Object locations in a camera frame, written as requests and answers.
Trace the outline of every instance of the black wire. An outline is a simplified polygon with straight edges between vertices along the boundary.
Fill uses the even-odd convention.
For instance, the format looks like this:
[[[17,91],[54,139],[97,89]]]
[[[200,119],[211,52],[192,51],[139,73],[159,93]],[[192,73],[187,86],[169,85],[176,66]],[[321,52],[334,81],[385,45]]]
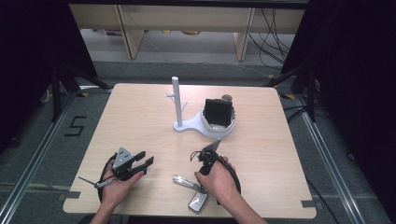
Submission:
[[[273,54],[273,53],[271,53],[270,51],[264,49],[264,48],[262,47],[262,45],[259,45],[259,44],[256,42],[256,40],[253,38],[253,36],[251,36],[251,34],[249,34],[249,37],[250,37],[250,39],[253,41],[253,43],[256,45],[256,47],[257,47],[260,51],[262,51],[262,52],[268,54],[268,56],[270,56],[271,58],[277,60],[279,63],[283,63],[283,61],[282,61],[281,59],[279,59],[278,57],[276,57],[275,54]]]
[[[263,15],[263,17],[264,17],[264,19],[265,19],[265,22],[267,23],[268,30],[269,30],[267,36],[265,37],[265,40],[263,40],[263,41],[264,41],[269,47],[271,47],[271,48],[273,48],[273,49],[278,49],[279,52],[280,52],[280,54],[282,55],[283,60],[285,60],[285,59],[286,59],[286,55],[285,55],[285,52],[286,52],[286,51],[283,50],[279,44],[283,45],[286,49],[289,49],[289,48],[288,48],[285,44],[283,44],[283,42],[282,42],[282,41],[279,39],[279,37],[277,36],[277,30],[276,30],[276,9],[273,8],[273,20],[272,20],[272,22],[271,22],[271,25],[269,24],[269,22],[268,22],[268,20],[267,20],[267,18],[266,18],[266,16],[265,16],[265,13],[264,13],[264,10],[263,10],[263,9],[262,9],[262,15]],[[273,36],[275,42],[277,43],[277,48],[274,47],[274,46],[272,46],[272,45],[270,45],[270,44],[268,44],[268,43],[266,42],[266,39],[267,39],[267,37],[268,37],[269,34],[271,34],[271,35]]]
[[[113,160],[116,159],[117,154],[118,154],[118,153],[115,153],[115,154],[114,154],[112,157],[110,157],[110,158],[108,159],[108,161],[106,162],[106,165],[105,165],[105,167],[103,168],[102,174],[100,175],[99,183],[101,183],[101,182],[103,182],[103,181],[106,181],[106,180],[109,179],[110,177],[113,177],[113,176],[114,176],[114,175],[113,175],[113,176],[110,176],[110,177],[106,178],[106,180],[103,179],[104,176],[105,176],[106,170],[107,170],[107,166],[110,164],[111,161],[113,161]],[[100,203],[101,203],[101,202],[102,202],[102,196],[103,196],[103,190],[102,190],[102,188],[99,188],[99,189],[98,189],[98,196],[99,196],[99,201],[100,201]]]
[[[327,209],[329,210],[330,214],[332,215],[332,218],[334,219],[335,223],[339,224],[340,222],[338,221],[337,217],[335,216],[334,212],[332,211],[332,209],[330,208],[330,206],[326,203],[326,201],[324,200],[324,198],[321,196],[321,194],[319,193],[319,191],[317,190],[317,188],[315,188],[314,184],[312,184],[312,182],[308,179],[308,177],[305,177],[306,182],[311,186],[311,188],[317,193],[317,195],[319,196],[319,198],[322,200],[322,202],[324,203],[324,205],[327,207]]]
[[[291,114],[291,115],[287,118],[288,123],[289,123],[293,118],[295,118],[299,113],[302,113],[302,112],[305,112],[305,106],[304,106],[303,108],[297,110],[297,111],[294,112],[293,114]]]

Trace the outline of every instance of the metal tool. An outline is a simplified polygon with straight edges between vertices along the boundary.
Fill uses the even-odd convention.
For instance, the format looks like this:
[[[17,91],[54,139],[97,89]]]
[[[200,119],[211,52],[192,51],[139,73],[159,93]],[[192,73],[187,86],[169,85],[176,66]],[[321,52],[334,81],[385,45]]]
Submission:
[[[96,189],[101,189],[102,187],[104,187],[106,185],[109,185],[109,184],[111,184],[111,182],[113,182],[112,178],[109,178],[109,179],[107,179],[107,180],[105,180],[103,182],[97,182],[97,183],[93,183],[92,181],[87,180],[87,179],[85,179],[85,178],[83,178],[81,176],[79,176],[78,178],[80,178],[80,179],[92,184]]]
[[[181,175],[174,175],[173,180],[175,183],[182,185],[184,187],[187,187],[189,189],[193,189],[193,190],[195,190],[197,192],[201,192],[201,193],[206,193],[206,190],[204,187],[201,187],[198,184],[191,182],[190,180],[186,179],[185,177],[183,177]]]

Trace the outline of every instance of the hand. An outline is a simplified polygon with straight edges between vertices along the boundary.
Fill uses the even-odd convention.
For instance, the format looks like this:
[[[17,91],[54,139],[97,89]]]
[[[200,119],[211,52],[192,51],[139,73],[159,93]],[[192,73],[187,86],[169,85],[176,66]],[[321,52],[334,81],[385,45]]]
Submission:
[[[107,179],[114,175],[112,169],[113,164],[114,161],[108,164],[103,179]],[[126,198],[131,187],[143,176],[143,174],[144,172],[141,171],[125,181],[118,180],[114,176],[110,177],[114,180],[109,185],[103,187],[102,203],[91,220],[91,224],[107,224],[117,205]]]
[[[103,179],[107,179],[114,175],[112,171],[113,164],[114,161],[109,163]],[[102,203],[114,206],[115,208],[126,198],[131,187],[143,176],[143,174],[143,171],[141,171],[125,181],[118,180],[115,176],[110,177],[113,178],[113,181],[109,185],[103,187]]]
[[[209,175],[202,175],[199,172],[195,172],[194,174],[198,181],[219,201],[219,203],[232,197],[235,193],[239,194],[230,171],[219,161],[215,161]]]
[[[223,159],[229,163],[227,157],[223,157]],[[199,172],[194,174],[205,189],[218,200],[238,223],[267,223],[239,194],[230,171],[221,162],[216,161],[213,164],[209,175],[202,175]]]

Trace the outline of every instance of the floor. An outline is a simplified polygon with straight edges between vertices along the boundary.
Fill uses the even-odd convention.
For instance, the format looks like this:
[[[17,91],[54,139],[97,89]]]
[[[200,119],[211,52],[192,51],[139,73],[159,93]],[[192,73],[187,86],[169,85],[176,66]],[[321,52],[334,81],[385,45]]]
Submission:
[[[259,34],[252,34],[252,38],[249,39],[248,45],[247,45],[247,54],[246,58],[243,62],[239,62],[236,59],[236,54],[235,54],[235,49],[234,49],[234,44],[233,44],[233,35],[232,34],[227,34],[227,33],[199,33],[197,35],[186,35],[180,31],[171,31],[171,32],[162,32],[162,31],[146,31],[145,36],[143,38],[142,44],[140,46],[140,49],[137,53],[137,56],[133,60],[129,60],[127,58],[127,54],[125,51],[125,47],[122,42],[122,38],[120,36],[114,36],[114,35],[106,35],[106,32],[103,30],[98,30],[98,31],[93,31],[93,30],[81,30],[81,33],[84,37],[84,40],[86,41],[87,48],[91,54],[92,60],[94,62],[122,62],[122,63],[201,63],[201,64],[230,64],[237,66],[238,68],[241,69],[246,69],[249,70],[250,72],[253,73],[258,73],[263,76],[267,76],[266,74],[262,74],[261,71],[252,69],[252,66],[254,65],[267,65],[270,67],[275,67],[279,68],[281,67],[282,63],[279,61],[283,61],[282,54],[281,52],[276,49],[277,48],[277,43],[273,39],[272,36],[269,36],[267,41],[269,45],[273,46],[274,48],[271,47],[266,47],[272,54],[274,54],[277,59],[274,59],[273,57],[270,57],[268,55],[265,55],[261,53],[257,46],[254,44],[255,40],[259,46],[262,45],[262,37],[265,38],[265,35],[260,36]],[[287,47],[289,47],[292,43],[292,40],[294,38],[293,35],[279,35],[278,38],[281,40],[281,42],[286,46],[283,49],[285,51],[288,50]],[[50,110],[47,110],[45,108],[41,109],[41,111],[37,111],[36,113],[50,113]],[[101,111],[95,111],[94,113],[98,113],[97,117],[100,118],[100,113]],[[42,116],[38,116],[38,119],[33,119],[32,122],[30,123],[30,127],[27,127],[27,130],[35,130],[36,133],[44,135],[46,130],[50,127],[50,123],[46,120],[40,119]],[[293,130],[299,130],[299,129],[304,129],[308,130],[310,129],[309,126],[312,128],[312,123],[310,124],[308,118],[304,116],[300,116],[299,119],[301,122],[300,124],[306,124],[306,126],[297,126],[297,122],[291,122],[290,123],[290,128]],[[316,124],[313,126],[318,126],[321,130],[324,130],[323,133],[321,133],[321,136],[325,139],[334,139],[338,138],[338,136],[334,133],[336,133],[336,130],[334,127],[331,125],[331,123],[327,119],[321,119],[318,121]],[[298,146],[299,144],[304,143],[304,139],[298,139],[299,136],[293,136],[295,138],[295,142],[297,145],[297,148],[304,148],[302,146]],[[37,146],[39,145],[39,141],[41,139],[30,139],[30,146]],[[76,142],[75,144],[88,144],[89,142]],[[326,157],[326,148],[327,147],[339,147],[339,146],[333,146],[332,144],[335,144],[335,142],[342,143],[342,139],[336,139],[336,141],[330,141],[327,146],[322,146],[324,149],[321,149],[322,152],[319,149],[315,147],[315,144],[320,145],[320,142],[316,142],[315,144],[313,143],[312,148],[307,147],[306,151],[303,151],[304,154],[299,154],[300,155],[300,160],[302,161],[302,164],[304,166],[304,162],[306,160],[311,160],[309,155],[311,152],[309,150],[315,150],[315,153],[318,153],[318,161],[317,163],[322,163],[323,158]],[[0,202],[4,202],[5,199],[7,198],[7,195],[10,193],[12,190],[13,184],[12,183],[17,183],[19,181],[20,175],[25,172],[24,168],[25,166],[12,166],[12,164],[27,164],[29,162],[29,159],[34,156],[34,149],[32,148],[31,150],[31,155],[24,156],[21,155],[22,152],[6,152],[0,157],[0,161],[5,164],[0,169],[0,174],[6,174],[7,170],[17,170],[16,174],[14,176],[8,176],[7,177],[7,183],[2,183],[1,188],[0,188]],[[365,218],[365,221],[361,222],[359,218],[353,219],[353,215],[350,215],[350,209],[347,208],[347,204],[349,202],[344,202],[344,207],[343,206],[338,206],[335,208],[335,212],[339,212],[339,214],[343,214],[344,218],[340,218],[340,220],[345,220],[345,222],[341,223],[390,223],[389,220],[387,219],[384,211],[381,208],[381,205],[378,204],[375,196],[371,193],[370,187],[367,185],[367,183],[364,182],[364,177],[362,174],[359,172],[359,169],[356,169],[353,163],[348,162],[348,158],[345,157],[345,151],[341,150],[340,154],[342,155],[333,155],[335,157],[335,162],[336,162],[336,167],[335,170],[339,171],[342,173],[342,176],[346,176],[348,178],[343,179],[346,183],[345,185],[341,184],[338,185],[338,187],[334,184],[334,179],[328,182],[323,182],[320,183],[321,180],[313,178],[311,179],[312,182],[319,182],[322,186],[322,196],[332,204],[332,200],[338,200],[340,198],[340,195],[337,195],[337,190],[338,188],[342,188],[343,186],[347,186],[348,189],[346,189],[346,192],[353,192],[353,199],[355,200],[354,202],[359,203],[358,208],[363,212],[363,217]],[[72,155],[67,155],[70,161],[76,161],[78,163],[77,159],[73,159]],[[57,154],[54,152],[52,154],[49,154],[46,157],[46,160],[57,160]],[[46,175],[45,170],[49,169],[62,169],[62,167],[65,164],[57,164],[57,167],[47,167],[45,165],[42,165],[39,169],[41,171],[40,175],[37,175],[35,177],[35,182],[42,182],[46,183],[46,178],[49,178],[50,175]],[[323,172],[323,175],[327,175],[329,172],[329,167],[326,167],[327,165],[321,165],[322,170],[314,170],[312,167],[304,167],[305,174],[307,176],[317,176],[318,172]],[[25,207],[25,209],[22,209],[21,211],[35,211],[38,212],[40,211],[40,206],[44,206],[46,208],[53,208],[54,212],[53,213],[62,213],[62,211],[58,211],[60,208],[62,208],[62,199],[59,199],[58,204],[53,204],[53,203],[46,203],[46,200],[44,200],[46,197],[60,197],[59,192],[65,192],[67,188],[63,189],[64,186],[67,186],[66,180],[60,180],[57,182],[57,185],[55,186],[55,189],[48,193],[48,188],[43,185],[34,185],[30,186],[30,191],[37,191],[37,194],[28,194],[29,197],[31,197],[30,200],[24,200],[21,202],[21,206]],[[314,199],[318,199],[318,195],[313,193]],[[29,202],[31,201],[34,202],[40,202],[42,201],[42,204],[30,204]],[[23,219],[24,214],[21,214],[21,211],[16,212],[16,220],[14,223],[18,223],[21,220],[26,220]],[[321,220],[327,220],[326,222],[320,222],[320,223],[333,223],[332,217],[326,213],[327,215],[324,217],[321,217]],[[45,222],[43,220],[46,220],[44,217],[40,218],[39,216],[36,216],[37,218],[34,219],[33,223],[41,223]],[[68,220],[63,219],[63,221],[60,221],[60,223],[74,223],[74,219]],[[282,220],[270,220],[270,223],[315,223],[315,222],[305,222],[304,220],[288,220],[288,221],[282,221]]]

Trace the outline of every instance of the cable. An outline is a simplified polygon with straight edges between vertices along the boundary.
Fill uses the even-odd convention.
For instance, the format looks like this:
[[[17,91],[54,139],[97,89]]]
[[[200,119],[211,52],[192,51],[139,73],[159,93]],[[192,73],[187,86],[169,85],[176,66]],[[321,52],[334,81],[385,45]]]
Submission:
[[[282,55],[282,58],[283,58],[283,60],[285,60],[286,59],[286,55],[285,55],[285,50],[283,50],[282,49],[282,47],[280,46],[280,45],[283,45],[286,49],[289,49],[285,44],[283,44],[283,42],[279,39],[279,37],[277,36],[277,29],[276,29],[276,9],[275,8],[273,8],[273,20],[272,20],[272,22],[271,22],[271,25],[270,25],[270,23],[269,23],[269,21],[267,20],[267,18],[266,18],[266,16],[265,16],[265,13],[264,13],[264,10],[262,9],[262,15],[263,15],[263,17],[264,17],[264,19],[265,19],[265,22],[267,23],[267,26],[268,26],[268,34],[267,34],[267,36],[265,37],[265,39],[262,39],[269,47],[271,47],[271,48],[273,48],[273,49],[278,49],[279,50],[279,52],[280,52],[280,54]],[[274,46],[272,46],[272,45],[270,45],[270,44],[268,44],[267,42],[266,42],[266,39],[268,38],[268,36],[269,36],[269,34],[271,34],[272,35],[272,37],[273,37],[273,39],[275,40],[275,42],[276,42],[276,44],[277,44],[277,48],[276,47],[274,47]]]
[[[306,182],[309,184],[309,186],[311,186],[311,188],[315,191],[315,193],[319,196],[319,198],[322,200],[322,202],[324,203],[324,205],[327,207],[327,209],[329,210],[330,214],[332,215],[332,218],[334,219],[335,223],[339,224],[340,222],[338,221],[337,217],[335,216],[334,212],[332,211],[332,209],[330,208],[330,206],[326,203],[326,201],[324,200],[324,198],[321,196],[321,194],[319,193],[319,191],[317,190],[317,188],[315,188],[314,184],[312,184],[312,182],[308,179],[308,177],[305,177]]]

